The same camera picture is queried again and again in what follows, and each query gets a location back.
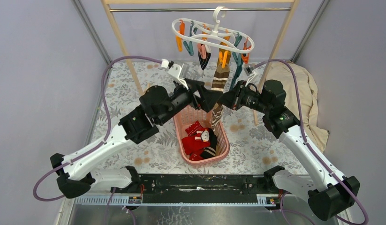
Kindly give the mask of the black white striped sock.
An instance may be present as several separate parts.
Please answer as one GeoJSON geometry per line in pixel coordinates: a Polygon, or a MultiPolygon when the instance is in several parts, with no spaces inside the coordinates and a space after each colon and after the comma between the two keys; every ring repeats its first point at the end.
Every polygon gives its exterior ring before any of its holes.
{"type": "Polygon", "coordinates": [[[207,52],[205,54],[205,59],[201,56],[200,53],[198,53],[198,59],[199,59],[199,65],[200,65],[200,73],[201,75],[204,75],[204,71],[209,63],[211,57],[211,53],[207,52]]]}

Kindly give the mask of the red snowflake sock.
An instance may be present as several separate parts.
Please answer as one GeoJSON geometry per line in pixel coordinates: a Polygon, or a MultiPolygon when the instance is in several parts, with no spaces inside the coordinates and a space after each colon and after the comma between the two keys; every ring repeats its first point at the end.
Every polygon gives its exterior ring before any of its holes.
{"type": "Polygon", "coordinates": [[[187,129],[185,129],[187,136],[192,136],[197,133],[197,131],[203,129],[204,127],[201,125],[199,121],[194,122],[191,124],[187,129]]]}

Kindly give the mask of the teal sock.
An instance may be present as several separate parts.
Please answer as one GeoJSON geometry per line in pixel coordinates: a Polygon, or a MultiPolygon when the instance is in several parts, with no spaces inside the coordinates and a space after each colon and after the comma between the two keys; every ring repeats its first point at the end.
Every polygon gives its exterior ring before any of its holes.
{"type": "Polygon", "coordinates": [[[233,52],[232,56],[233,56],[233,59],[236,63],[236,70],[235,70],[235,73],[234,73],[233,78],[231,80],[229,90],[231,90],[235,86],[237,79],[239,78],[239,76],[242,72],[242,65],[243,65],[243,59],[242,59],[241,53],[237,54],[237,53],[233,52]]]}

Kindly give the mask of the mustard yellow sock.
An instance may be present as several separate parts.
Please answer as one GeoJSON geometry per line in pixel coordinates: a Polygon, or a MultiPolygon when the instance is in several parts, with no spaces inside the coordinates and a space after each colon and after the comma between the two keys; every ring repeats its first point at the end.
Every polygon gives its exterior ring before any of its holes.
{"type": "Polygon", "coordinates": [[[229,65],[230,58],[231,58],[231,52],[229,50],[219,48],[217,66],[220,66],[222,69],[224,69],[226,66],[229,65]]]}

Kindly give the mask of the red santa sock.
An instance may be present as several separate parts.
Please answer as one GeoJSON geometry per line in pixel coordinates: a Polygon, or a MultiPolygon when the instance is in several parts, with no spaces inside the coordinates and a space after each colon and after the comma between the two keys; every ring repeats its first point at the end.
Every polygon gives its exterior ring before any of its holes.
{"type": "Polygon", "coordinates": [[[203,128],[197,131],[195,135],[182,138],[182,145],[185,154],[189,156],[189,160],[204,160],[200,154],[203,152],[205,147],[210,145],[208,128],[203,128]]]}

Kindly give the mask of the white clip sock hanger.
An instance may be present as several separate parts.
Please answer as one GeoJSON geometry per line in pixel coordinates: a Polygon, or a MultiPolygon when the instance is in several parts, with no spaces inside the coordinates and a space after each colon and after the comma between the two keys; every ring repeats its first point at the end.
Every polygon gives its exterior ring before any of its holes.
{"type": "Polygon", "coordinates": [[[247,34],[220,26],[220,17],[225,17],[227,8],[215,8],[213,23],[205,23],[189,18],[178,18],[171,23],[178,51],[192,44],[202,44],[208,47],[223,48],[230,52],[248,54],[254,47],[254,40],[247,34]]]}

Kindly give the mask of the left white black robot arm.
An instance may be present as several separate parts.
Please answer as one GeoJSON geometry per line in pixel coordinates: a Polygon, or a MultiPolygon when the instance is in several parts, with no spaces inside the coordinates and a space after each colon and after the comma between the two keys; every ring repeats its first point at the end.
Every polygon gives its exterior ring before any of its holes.
{"type": "Polygon", "coordinates": [[[187,106],[209,112],[223,95],[222,91],[206,89],[203,82],[187,80],[187,87],[176,85],[172,93],[163,86],[150,87],[139,101],[140,105],[122,117],[109,134],[96,143],[73,154],[56,153],[51,164],[58,175],[59,190],[68,198],[76,198],[88,191],[114,191],[129,193],[138,190],[140,178],[136,169],[98,169],[97,166],[120,150],[134,147],[159,132],[164,125],[187,106]]]}

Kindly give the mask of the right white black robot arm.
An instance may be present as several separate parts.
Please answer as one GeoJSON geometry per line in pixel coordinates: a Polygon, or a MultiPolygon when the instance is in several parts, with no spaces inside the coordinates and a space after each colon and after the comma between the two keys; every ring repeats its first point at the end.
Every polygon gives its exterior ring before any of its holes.
{"type": "Polygon", "coordinates": [[[264,172],[265,191],[288,191],[306,201],[316,217],[327,221],[354,204],[351,194],[358,194],[360,183],[355,176],[346,177],[322,155],[298,118],[285,106],[286,95],[280,81],[266,81],[261,93],[239,81],[222,95],[220,103],[232,110],[245,106],[263,113],[266,129],[292,151],[310,175],[310,180],[305,180],[275,166],[264,172]]]}

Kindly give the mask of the pink plastic laundry basket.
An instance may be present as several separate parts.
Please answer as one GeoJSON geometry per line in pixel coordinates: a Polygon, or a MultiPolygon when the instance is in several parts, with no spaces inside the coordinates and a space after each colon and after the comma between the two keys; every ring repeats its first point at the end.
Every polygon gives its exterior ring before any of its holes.
{"type": "Polygon", "coordinates": [[[230,144],[221,122],[211,127],[212,113],[187,106],[173,117],[182,159],[191,166],[223,160],[230,144]]]}

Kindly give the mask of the floral patterned floor mat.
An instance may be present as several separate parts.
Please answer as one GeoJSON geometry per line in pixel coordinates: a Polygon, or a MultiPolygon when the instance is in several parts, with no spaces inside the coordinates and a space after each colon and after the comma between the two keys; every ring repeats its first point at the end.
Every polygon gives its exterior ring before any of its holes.
{"type": "MultiPolygon", "coordinates": [[[[189,62],[189,79],[205,82],[210,88],[216,63],[210,62],[204,71],[199,63],[189,62]]],[[[146,89],[148,84],[161,85],[168,92],[174,90],[172,79],[165,69],[153,62],[133,63],[138,79],[146,89]]],[[[139,103],[139,93],[125,61],[112,67],[106,88],[106,102],[109,107],[112,127],[121,117],[132,111],[139,103]]],[[[139,173],[186,173],[186,174],[262,174],[281,165],[290,173],[307,175],[294,154],[267,131],[262,122],[254,124],[253,112],[246,107],[231,111],[224,107],[222,124],[229,140],[229,154],[221,161],[199,167],[187,164],[181,154],[174,121],[159,127],[159,133],[135,147],[118,151],[99,168],[119,168],[134,166],[139,173]]],[[[92,141],[107,131],[107,119],[101,107],[92,134],[92,141]]]]}

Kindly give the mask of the beige cloth pile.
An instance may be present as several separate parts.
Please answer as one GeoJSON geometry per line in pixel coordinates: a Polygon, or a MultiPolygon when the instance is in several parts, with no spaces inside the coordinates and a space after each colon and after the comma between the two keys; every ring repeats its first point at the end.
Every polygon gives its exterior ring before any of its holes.
{"type": "MultiPolygon", "coordinates": [[[[288,65],[293,69],[297,81],[304,130],[316,147],[321,152],[324,152],[329,132],[317,125],[319,114],[318,87],[313,76],[307,69],[293,63],[289,63],[288,65]]],[[[285,106],[297,118],[300,118],[295,83],[292,73],[287,65],[281,62],[273,62],[267,74],[266,80],[277,80],[282,83],[284,91],[287,94],[285,106]]]]}

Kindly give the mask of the wooden clothes rack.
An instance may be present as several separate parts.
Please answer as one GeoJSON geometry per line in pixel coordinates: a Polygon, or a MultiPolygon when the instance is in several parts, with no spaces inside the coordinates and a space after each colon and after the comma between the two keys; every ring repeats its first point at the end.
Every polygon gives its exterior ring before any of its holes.
{"type": "MultiPolygon", "coordinates": [[[[112,27],[112,30],[114,32],[114,35],[117,39],[117,42],[120,46],[121,52],[124,56],[129,56],[130,53],[128,52],[126,43],[124,41],[124,38],[122,37],[121,30],[116,22],[115,13],[120,12],[195,12],[196,9],[194,8],[149,8],[149,9],[143,9],[143,8],[130,8],[130,9],[121,9],[121,8],[112,8],[112,5],[127,5],[127,4],[189,4],[189,0],[103,0],[102,6],[104,8],[104,11],[107,15],[107,18],[110,22],[110,25],[112,27]]],[[[219,6],[224,6],[226,1],[219,0],[217,1],[219,6]]],[[[283,24],[280,28],[280,31],[278,33],[278,36],[276,38],[276,41],[274,43],[274,46],[272,48],[272,51],[270,53],[269,59],[275,59],[276,55],[279,51],[280,45],[284,39],[285,33],[288,29],[288,26],[290,24],[291,19],[293,18],[293,15],[296,11],[296,8],[299,4],[299,1],[297,0],[289,0],[285,1],[285,3],[290,4],[289,7],[281,8],[281,7],[259,7],[259,8],[227,8],[227,11],[286,11],[286,16],[284,18],[283,24]]],[[[208,9],[208,8],[199,8],[199,11],[210,11],[214,12],[215,9],[208,9]]],[[[219,49],[214,47],[208,47],[204,46],[202,44],[192,44],[190,47],[184,47],[183,50],[187,50],[189,55],[193,56],[195,53],[200,53],[201,56],[205,59],[205,54],[211,53],[211,57],[216,57],[219,55],[219,49]]],[[[243,62],[248,63],[249,62],[249,55],[248,54],[242,54],[243,62]]]]}

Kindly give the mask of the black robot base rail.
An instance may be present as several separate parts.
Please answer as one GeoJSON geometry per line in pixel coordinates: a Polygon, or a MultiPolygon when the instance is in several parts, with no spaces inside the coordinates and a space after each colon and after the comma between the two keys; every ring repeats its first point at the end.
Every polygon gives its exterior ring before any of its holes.
{"type": "Polygon", "coordinates": [[[263,175],[140,174],[127,187],[112,187],[117,194],[132,194],[143,203],[249,204],[282,193],[263,175]]]}

